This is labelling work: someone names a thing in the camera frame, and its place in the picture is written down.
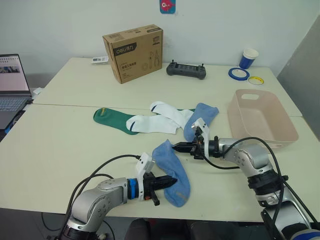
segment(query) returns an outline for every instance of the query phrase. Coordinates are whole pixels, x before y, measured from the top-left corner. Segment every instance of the white table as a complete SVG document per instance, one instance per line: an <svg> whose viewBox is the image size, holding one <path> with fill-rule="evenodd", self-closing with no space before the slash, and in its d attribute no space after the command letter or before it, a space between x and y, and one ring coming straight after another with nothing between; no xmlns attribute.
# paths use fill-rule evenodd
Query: white table
<svg viewBox="0 0 320 240"><path fill-rule="evenodd" d="M128 135L93 121L96 107L33 104L0 143L0 207L28 211L64 213L73 188L104 161L122 154L152 153L169 139L184 141L181 128L177 135L139 133ZM148 110L119 109L127 114L151 115ZM320 144L301 117L291 117L299 140L275 151L283 175L316 217L320 217L319 158ZM210 125L211 135L231 137L228 117L220 113ZM188 202L174 207L163 190L153 201L129 200L109 216L175 218L217 221L262 222L262 208L248 188L240 170L219 170L186 153L177 154L191 185ZM102 173L115 178L135 176L136 159L119 159ZM228 162L213 160L221 166ZM164 172L157 166L155 176ZM103 179L93 179L93 188Z"/></svg>
<svg viewBox="0 0 320 240"><path fill-rule="evenodd" d="M206 103L226 113L237 89L258 89L274 93L289 116L302 116L267 67L248 70L251 76L263 78L263 85L230 78L231 66L206 65L204 80L169 76L166 68L164 63L161 70L120 84L110 65L92 65L90 58L71 58L34 103L142 110L148 110L154 101L163 101L178 109L192 109L197 103Z"/></svg>

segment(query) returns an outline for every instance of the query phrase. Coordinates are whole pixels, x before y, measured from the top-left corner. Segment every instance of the blue sock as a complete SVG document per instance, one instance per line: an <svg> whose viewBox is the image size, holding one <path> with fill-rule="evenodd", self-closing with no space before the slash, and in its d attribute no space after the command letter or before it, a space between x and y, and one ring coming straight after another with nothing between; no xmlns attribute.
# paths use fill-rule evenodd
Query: blue sock
<svg viewBox="0 0 320 240"><path fill-rule="evenodd" d="M185 140L192 142L192 140L195 138L195 132L192 130L191 126L198 118L202 118L205 124L209 127L210 123L218 113L218 108L206 105L204 103L198 103L194 113L184 127L183 135Z"/></svg>
<svg viewBox="0 0 320 240"><path fill-rule="evenodd" d="M164 172L177 179L171 187L164 189L165 198L174 206L182 207L190 196L190 183L188 176L179 158L175 155L169 140L162 143L152 152L156 165Z"/></svg>

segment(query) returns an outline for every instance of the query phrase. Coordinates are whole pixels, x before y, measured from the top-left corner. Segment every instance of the laptop keyboard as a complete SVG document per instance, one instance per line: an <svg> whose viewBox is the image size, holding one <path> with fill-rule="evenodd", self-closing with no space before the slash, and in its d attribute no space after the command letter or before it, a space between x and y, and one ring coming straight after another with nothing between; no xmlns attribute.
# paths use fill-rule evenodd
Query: laptop keyboard
<svg viewBox="0 0 320 240"><path fill-rule="evenodd" d="M26 98L21 97L1 97L0 98L0 112L15 112L20 106L27 101Z"/></svg>

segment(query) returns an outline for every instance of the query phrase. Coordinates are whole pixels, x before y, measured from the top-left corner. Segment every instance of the white sock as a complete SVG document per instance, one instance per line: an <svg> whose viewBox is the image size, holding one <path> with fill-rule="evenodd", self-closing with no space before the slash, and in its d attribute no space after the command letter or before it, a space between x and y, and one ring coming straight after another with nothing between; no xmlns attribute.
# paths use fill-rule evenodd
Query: white sock
<svg viewBox="0 0 320 240"><path fill-rule="evenodd" d="M179 111L174 106L171 106L162 101L154 101L153 103L151 103L150 110L153 113L161 114L168 119L172 119L182 129L185 128L185 125L193 114L193 112L188 109Z"/></svg>
<svg viewBox="0 0 320 240"><path fill-rule="evenodd" d="M165 133L176 134L180 127L173 120L162 115L144 116L136 115L126 121L126 128L139 133Z"/></svg>

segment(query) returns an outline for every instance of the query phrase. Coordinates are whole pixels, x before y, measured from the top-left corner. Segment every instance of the game controller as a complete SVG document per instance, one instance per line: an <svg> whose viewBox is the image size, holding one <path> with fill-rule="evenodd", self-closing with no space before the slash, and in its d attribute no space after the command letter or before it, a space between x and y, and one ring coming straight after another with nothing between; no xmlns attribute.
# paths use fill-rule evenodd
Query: game controller
<svg viewBox="0 0 320 240"><path fill-rule="evenodd" d="M181 75L186 77L195 77L202 80L206 76L206 68L204 67L204 64L199 66L192 66L178 64L177 62L172 60L172 62L166 68L166 73L170 76Z"/></svg>

